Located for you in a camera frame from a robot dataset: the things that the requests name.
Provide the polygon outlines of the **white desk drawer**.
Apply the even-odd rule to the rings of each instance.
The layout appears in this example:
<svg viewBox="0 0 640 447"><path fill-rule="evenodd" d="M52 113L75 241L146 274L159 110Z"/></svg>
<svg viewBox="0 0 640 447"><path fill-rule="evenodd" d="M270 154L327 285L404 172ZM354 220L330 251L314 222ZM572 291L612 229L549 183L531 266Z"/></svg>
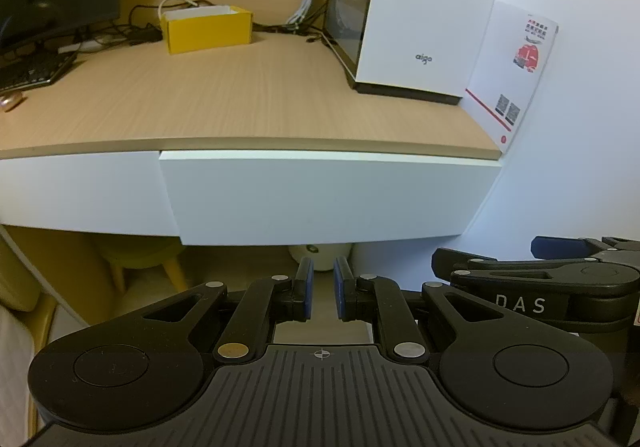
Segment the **white desk drawer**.
<svg viewBox="0 0 640 447"><path fill-rule="evenodd" d="M460 235L494 160L365 152L163 152L186 245L307 245Z"/></svg>

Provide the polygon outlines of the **white round stool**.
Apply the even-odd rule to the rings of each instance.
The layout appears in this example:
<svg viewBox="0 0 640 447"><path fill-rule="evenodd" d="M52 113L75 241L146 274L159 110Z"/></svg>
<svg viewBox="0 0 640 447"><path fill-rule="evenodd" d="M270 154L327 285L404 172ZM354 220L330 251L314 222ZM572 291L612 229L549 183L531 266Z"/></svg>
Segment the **white round stool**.
<svg viewBox="0 0 640 447"><path fill-rule="evenodd" d="M288 253L297 263L305 257L314 262L315 271L331 271L334 261L339 256L349 257L352 252L351 243L322 243L322 245L290 245Z"/></svg>

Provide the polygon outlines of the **wooden chair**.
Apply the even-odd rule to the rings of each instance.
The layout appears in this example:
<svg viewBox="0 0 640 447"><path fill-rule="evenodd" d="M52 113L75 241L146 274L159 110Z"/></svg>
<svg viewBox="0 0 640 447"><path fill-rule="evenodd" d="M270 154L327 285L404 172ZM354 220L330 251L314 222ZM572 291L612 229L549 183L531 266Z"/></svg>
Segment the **wooden chair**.
<svg viewBox="0 0 640 447"><path fill-rule="evenodd" d="M179 238L94 233L91 239L110 267L119 293L126 291L125 271L142 271L157 266L163 268L177 292L190 289L179 261L179 255L186 247Z"/></svg>

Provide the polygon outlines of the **white leaflet with QR codes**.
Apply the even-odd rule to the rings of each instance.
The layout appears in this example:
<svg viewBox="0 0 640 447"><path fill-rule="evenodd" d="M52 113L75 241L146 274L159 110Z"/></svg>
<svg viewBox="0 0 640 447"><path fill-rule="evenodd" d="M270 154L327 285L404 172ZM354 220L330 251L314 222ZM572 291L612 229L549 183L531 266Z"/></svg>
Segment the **white leaflet with QR codes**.
<svg viewBox="0 0 640 447"><path fill-rule="evenodd" d="M522 8L492 8L460 106L503 154L523 121L548 62L559 25Z"/></svg>

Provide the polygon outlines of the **white left drawer front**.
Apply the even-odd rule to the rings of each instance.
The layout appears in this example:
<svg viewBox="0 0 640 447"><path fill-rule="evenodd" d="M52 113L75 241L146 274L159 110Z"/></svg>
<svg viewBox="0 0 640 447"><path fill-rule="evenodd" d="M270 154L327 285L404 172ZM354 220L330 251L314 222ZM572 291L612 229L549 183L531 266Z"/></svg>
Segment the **white left drawer front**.
<svg viewBox="0 0 640 447"><path fill-rule="evenodd" d="M3 159L1 222L88 233L179 233L158 152Z"/></svg>

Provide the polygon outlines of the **white aigo computer case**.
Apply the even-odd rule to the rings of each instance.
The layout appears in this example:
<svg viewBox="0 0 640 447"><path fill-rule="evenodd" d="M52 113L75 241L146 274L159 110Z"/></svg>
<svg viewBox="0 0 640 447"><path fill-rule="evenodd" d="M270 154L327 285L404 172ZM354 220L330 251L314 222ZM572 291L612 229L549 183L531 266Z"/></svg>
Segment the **white aigo computer case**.
<svg viewBox="0 0 640 447"><path fill-rule="evenodd" d="M328 0L323 37L360 94L457 105L495 0Z"/></svg>

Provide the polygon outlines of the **yellow cardboard box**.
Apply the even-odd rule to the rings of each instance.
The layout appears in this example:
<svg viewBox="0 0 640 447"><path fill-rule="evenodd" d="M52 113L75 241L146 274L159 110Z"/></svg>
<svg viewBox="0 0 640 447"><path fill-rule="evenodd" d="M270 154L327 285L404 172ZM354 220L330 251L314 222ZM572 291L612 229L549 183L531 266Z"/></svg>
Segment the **yellow cardboard box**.
<svg viewBox="0 0 640 447"><path fill-rule="evenodd" d="M232 5L184 8L160 15L160 29L171 55L250 44L251 11Z"/></svg>

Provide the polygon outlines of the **pink mouse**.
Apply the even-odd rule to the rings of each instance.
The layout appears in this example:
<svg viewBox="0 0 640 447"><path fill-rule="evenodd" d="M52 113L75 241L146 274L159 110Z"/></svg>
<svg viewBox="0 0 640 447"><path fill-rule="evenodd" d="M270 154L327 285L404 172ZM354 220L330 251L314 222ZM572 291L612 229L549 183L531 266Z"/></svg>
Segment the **pink mouse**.
<svg viewBox="0 0 640 447"><path fill-rule="evenodd" d="M9 112L20 106L24 100L25 97L21 92L2 93L0 95L0 109L4 112Z"/></svg>

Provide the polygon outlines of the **black keyboard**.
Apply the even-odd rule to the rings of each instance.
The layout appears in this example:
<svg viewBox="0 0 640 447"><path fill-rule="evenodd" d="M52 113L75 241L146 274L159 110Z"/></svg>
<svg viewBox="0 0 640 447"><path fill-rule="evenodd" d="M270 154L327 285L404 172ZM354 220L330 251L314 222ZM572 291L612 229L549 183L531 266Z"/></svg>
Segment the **black keyboard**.
<svg viewBox="0 0 640 447"><path fill-rule="evenodd" d="M0 92L43 88L58 81L75 63L76 53L39 53L1 68Z"/></svg>

